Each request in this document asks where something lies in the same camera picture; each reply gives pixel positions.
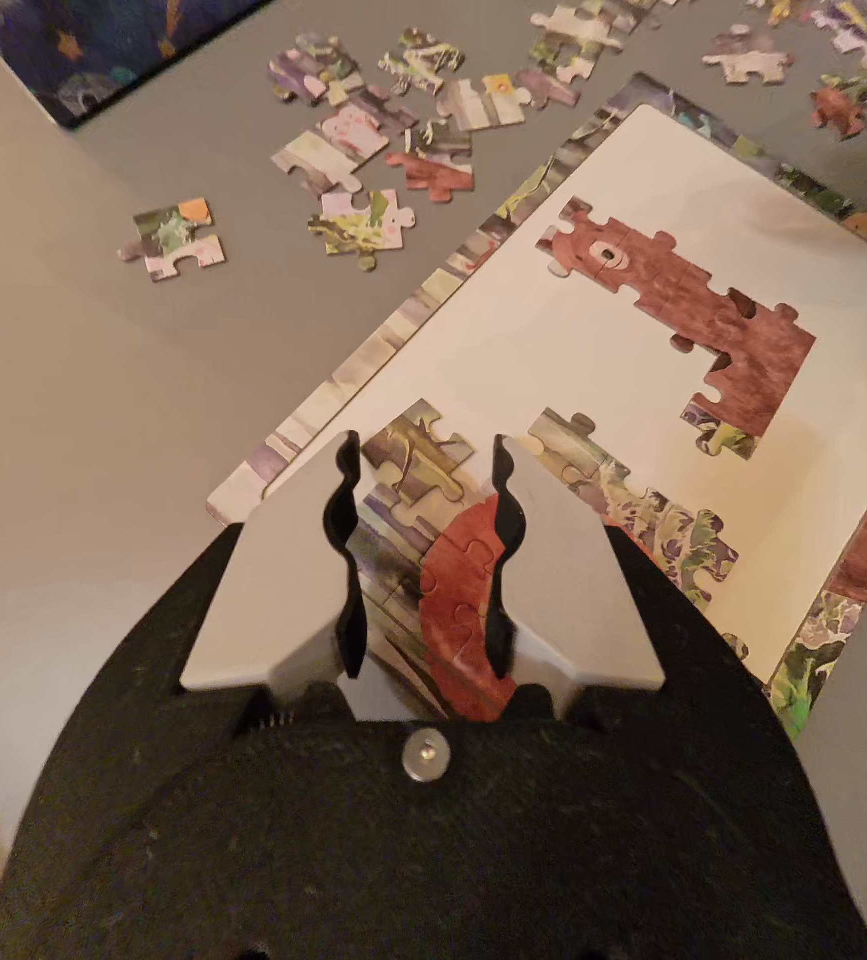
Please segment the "joined brown bear puzzle section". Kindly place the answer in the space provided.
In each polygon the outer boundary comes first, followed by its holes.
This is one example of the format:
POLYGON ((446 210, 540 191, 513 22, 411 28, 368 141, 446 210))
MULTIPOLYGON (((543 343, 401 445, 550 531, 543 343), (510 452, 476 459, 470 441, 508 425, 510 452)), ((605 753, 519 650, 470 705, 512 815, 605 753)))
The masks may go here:
POLYGON ((596 222, 592 212, 572 197, 560 223, 544 230, 535 246, 548 257, 547 270, 560 279, 579 274, 613 294, 632 289, 635 307, 669 331, 675 350, 710 354, 703 382, 717 398, 694 393, 680 418, 696 430, 706 456, 727 450, 752 459, 815 335, 786 303, 770 307, 734 287, 713 289, 712 274, 681 256, 673 235, 647 235, 614 218, 596 222))

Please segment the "space print puzzle box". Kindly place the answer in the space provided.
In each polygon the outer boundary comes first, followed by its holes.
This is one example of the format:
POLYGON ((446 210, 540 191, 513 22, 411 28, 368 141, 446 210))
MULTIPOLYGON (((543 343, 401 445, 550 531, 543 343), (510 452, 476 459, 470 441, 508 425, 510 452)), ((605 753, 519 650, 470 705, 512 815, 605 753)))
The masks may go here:
POLYGON ((72 130, 266 1, 0 1, 0 61, 72 130))

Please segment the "pile of puzzle pieces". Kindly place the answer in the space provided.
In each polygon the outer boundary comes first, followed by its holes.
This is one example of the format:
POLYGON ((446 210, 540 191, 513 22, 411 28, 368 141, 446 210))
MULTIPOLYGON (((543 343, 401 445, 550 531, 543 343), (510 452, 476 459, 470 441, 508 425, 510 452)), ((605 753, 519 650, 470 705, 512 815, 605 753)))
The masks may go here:
MULTIPOLYGON (((533 22, 545 31, 545 38, 531 54, 537 62, 535 67, 520 70, 513 77, 487 76, 482 80, 482 93, 474 90, 466 78, 444 80, 436 101, 444 111, 423 126, 408 109, 388 108, 392 91, 364 84, 358 67, 336 37, 320 41, 300 34, 294 48, 271 61, 270 75, 286 99, 301 97, 313 104, 326 97, 335 109, 317 124, 316 130, 305 131, 278 150, 272 162, 285 173, 302 171, 304 186, 327 202, 324 213, 309 222, 309 229, 316 232, 326 227, 331 238, 340 241, 342 253, 350 249, 357 252, 360 267, 372 270, 376 265, 374 251, 381 245, 368 246, 368 240, 380 239, 380 222, 392 213, 395 192, 379 193, 369 200, 366 212, 359 217, 370 226, 335 225, 330 217, 340 213, 343 203, 362 189, 354 172, 388 146, 381 126, 392 125, 403 134, 403 150, 389 151, 385 160, 403 169, 408 188, 425 191, 433 203, 447 203, 456 192, 475 186, 473 168, 453 162, 455 154, 471 153, 472 133, 518 125, 525 120, 526 106, 539 110, 555 101, 574 107, 581 90, 573 86, 573 81, 590 75, 600 51, 609 46, 622 47, 621 35, 634 31, 654 6, 655 2, 559 6, 555 16, 558 24, 553 27, 545 26, 544 16, 535 16, 533 22)), ((718 145, 867 243, 867 211, 855 209, 837 192, 767 154, 718 117, 645 74, 632 76, 496 210, 494 219, 506 222, 508 233, 515 230, 641 106, 653 107, 718 145)))

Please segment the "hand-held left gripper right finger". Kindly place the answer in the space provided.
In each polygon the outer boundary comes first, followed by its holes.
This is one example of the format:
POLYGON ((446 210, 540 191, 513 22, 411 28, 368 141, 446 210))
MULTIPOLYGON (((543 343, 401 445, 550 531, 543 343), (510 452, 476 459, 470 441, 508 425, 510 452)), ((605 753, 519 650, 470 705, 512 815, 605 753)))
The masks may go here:
POLYGON ((504 434, 491 482, 502 547, 486 608, 494 675, 545 690, 554 714, 590 688, 660 690, 665 671, 601 517, 504 434))

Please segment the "lion jigsaw puzzle board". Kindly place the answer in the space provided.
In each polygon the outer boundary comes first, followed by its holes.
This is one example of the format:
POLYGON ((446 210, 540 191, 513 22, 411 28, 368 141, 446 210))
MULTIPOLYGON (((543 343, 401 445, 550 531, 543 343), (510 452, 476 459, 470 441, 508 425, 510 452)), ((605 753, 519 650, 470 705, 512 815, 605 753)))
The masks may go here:
POLYGON ((583 413, 635 493, 722 519, 739 558, 723 582, 698 576, 712 595, 701 611, 797 738, 867 606, 867 242, 650 105, 507 226, 493 213, 214 490, 209 513, 243 522, 330 436, 364 443, 419 399, 442 415, 440 438, 475 449, 454 476, 482 494, 495 434, 537 458, 528 429, 545 409, 583 413), (536 241, 573 197, 595 222, 672 235, 715 291, 789 305, 814 335, 751 459, 706 456, 680 417, 693 394, 718 397, 710 353, 674 349, 631 288, 548 271, 536 241))

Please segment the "dark green white puzzle piece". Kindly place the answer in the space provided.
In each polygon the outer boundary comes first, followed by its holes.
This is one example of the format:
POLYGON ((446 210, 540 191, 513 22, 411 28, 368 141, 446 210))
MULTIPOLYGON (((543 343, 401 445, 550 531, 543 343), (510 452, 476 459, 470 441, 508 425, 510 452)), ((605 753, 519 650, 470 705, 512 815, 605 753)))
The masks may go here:
POLYGON ((444 85, 441 72, 456 72, 465 63, 463 49, 426 30, 406 28, 397 42, 397 50, 384 52, 378 60, 379 69, 392 78, 391 93, 397 97, 412 90, 435 97, 444 85))

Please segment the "orange corner puzzle piece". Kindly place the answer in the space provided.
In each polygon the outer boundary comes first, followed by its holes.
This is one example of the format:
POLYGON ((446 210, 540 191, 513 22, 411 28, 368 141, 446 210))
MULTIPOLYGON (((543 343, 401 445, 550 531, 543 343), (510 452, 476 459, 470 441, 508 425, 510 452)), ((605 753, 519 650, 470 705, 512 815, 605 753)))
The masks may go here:
POLYGON ((214 224, 205 198, 188 198, 139 213, 133 224, 137 236, 120 248, 117 256, 122 262, 141 260, 152 282, 179 277, 177 264, 182 260, 193 259, 199 268, 226 261, 219 236, 201 234, 214 224))

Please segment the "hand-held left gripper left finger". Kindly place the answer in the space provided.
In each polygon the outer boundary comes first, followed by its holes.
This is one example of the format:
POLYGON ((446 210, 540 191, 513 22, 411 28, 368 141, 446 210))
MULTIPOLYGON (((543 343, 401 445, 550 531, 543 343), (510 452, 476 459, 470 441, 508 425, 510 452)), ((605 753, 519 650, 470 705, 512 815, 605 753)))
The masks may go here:
POLYGON ((348 544, 360 479, 359 435, 343 431, 250 512, 181 673, 185 690, 300 695, 359 678, 368 617, 348 544))

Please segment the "tree branch puzzle piece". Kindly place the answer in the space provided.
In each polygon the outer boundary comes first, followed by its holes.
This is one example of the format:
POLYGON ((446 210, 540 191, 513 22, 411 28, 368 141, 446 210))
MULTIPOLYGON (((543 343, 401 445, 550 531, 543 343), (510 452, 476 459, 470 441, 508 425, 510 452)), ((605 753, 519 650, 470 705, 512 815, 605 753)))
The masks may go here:
POLYGON ((373 469, 390 466, 396 471, 391 490, 407 506, 434 489, 451 503, 464 498, 464 485, 453 474, 476 450, 458 433, 440 438, 436 426, 441 419, 437 408, 419 398, 360 446, 373 469))

